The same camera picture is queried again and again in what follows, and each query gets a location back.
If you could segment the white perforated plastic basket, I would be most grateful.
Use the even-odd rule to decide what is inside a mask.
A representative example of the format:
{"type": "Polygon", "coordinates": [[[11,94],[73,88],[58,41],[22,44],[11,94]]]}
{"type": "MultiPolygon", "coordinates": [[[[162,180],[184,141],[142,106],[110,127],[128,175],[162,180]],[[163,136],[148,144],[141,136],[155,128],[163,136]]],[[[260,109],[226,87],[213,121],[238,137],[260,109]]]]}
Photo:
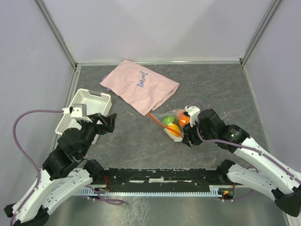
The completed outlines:
{"type": "MultiPolygon", "coordinates": [[[[86,104],[88,116],[95,113],[101,113],[103,116],[107,116],[112,106],[111,96],[109,94],[88,89],[79,89],[67,107],[73,104],[86,104]]],[[[63,132],[67,129],[81,129],[80,122],[81,121],[76,121],[71,118],[69,114],[63,114],[62,119],[56,127],[55,133],[59,137],[62,137],[63,132]]]]}

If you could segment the orange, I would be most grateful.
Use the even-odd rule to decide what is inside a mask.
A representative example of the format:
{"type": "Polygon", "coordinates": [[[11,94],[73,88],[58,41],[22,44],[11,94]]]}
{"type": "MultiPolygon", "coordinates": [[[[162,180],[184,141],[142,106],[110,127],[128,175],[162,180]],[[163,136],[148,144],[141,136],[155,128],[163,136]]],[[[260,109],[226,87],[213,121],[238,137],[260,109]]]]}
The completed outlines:
{"type": "Polygon", "coordinates": [[[181,114],[178,117],[178,122],[181,127],[184,127],[185,125],[190,123],[190,117],[186,116],[185,114],[181,114]]]}

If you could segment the yellow lemon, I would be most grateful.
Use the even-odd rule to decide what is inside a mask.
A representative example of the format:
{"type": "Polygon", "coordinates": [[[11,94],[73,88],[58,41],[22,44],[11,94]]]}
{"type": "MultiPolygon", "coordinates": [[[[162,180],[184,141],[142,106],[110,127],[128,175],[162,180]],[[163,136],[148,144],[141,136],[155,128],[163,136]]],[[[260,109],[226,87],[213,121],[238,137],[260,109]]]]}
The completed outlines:
{"type": "Polygon", "coordinates": [[[168,125],[167,129],[172,135],[176,137],[180,137],[182,135],[180,128],[174,123],[168,125]]]}

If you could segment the clear zip top bag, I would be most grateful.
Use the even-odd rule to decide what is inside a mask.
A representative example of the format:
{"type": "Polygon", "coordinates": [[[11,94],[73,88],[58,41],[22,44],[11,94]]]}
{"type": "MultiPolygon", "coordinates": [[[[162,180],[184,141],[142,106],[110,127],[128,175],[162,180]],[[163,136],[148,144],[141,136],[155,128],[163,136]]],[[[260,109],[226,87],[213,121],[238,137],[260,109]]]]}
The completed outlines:
{"type": "Polygon", "coordinates": [[[184,114],[184,109],[171,110],[166,113],[147,113],[147,115],[163,127],[165,133],[174,142],[182,142],[184,138],[183,128],[190,122],[190,117],[184,114]]]}

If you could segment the peach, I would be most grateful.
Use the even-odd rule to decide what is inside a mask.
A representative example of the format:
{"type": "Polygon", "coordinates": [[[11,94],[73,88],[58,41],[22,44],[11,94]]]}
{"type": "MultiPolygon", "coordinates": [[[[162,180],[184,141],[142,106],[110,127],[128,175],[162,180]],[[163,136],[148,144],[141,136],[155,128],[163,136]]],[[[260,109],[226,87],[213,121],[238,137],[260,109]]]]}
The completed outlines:
{"type": "Polygon", "coordinates": [[[184,109],[180,109],[179,111],[177,111],[176,113],[177,118],[185,117],[186,115],[184,114],[184,112],[185,112],[184,109]]]}

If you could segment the green apple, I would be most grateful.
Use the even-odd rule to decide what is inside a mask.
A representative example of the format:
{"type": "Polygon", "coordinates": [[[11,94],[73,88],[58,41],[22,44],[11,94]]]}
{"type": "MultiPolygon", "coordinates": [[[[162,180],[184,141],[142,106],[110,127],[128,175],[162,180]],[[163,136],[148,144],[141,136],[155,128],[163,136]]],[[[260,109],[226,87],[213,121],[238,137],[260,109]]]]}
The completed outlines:
{"type": "Polygon", "coordinates": [[[168,126],[172,123],[175,122],[175,117],[174,116],[167,116],[165,118],[162,119],[162,124],[165,126],[168,126]]]}

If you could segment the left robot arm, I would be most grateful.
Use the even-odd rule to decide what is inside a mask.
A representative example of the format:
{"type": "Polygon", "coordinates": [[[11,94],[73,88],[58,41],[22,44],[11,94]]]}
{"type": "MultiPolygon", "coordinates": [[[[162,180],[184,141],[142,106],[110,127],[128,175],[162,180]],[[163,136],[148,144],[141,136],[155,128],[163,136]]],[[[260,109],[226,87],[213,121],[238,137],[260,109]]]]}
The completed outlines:
{"type": "Polygon", "coordinates": [[[42,164],[36,167],[37,178],[19,202],[4,209],[12,226],[43,226],[50,215],[78,189],[103,181],[104,168],[97,160],[88,160],[69,181],[64,178],[85,159],[96,135],[112,133],[117,114],[104,116],[96,113],[87,120],[77,120],[78,128],[66,129],[57,141],[56,148],[42,164]]]}

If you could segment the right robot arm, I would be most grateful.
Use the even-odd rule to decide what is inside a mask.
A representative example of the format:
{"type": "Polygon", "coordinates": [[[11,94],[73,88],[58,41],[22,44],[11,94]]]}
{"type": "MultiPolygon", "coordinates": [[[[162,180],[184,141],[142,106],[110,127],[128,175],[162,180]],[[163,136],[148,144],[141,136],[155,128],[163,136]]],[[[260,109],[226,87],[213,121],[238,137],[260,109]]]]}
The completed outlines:
{"type": "Polygon", "coordinates": [[[269,197],[284,213],[298,217],[301,213],[301,174],[285,165],[261,147],[237,125],[226,125],[213,109],[200,110],[186,106],[184,115],[190,122],[184,126],[182,142],[190,147],[215,143],[244,159],[259,172],[248,171],[231,161],[224,161],[216,172],[221,184],[229,181],[245,185],[269,197]]]}

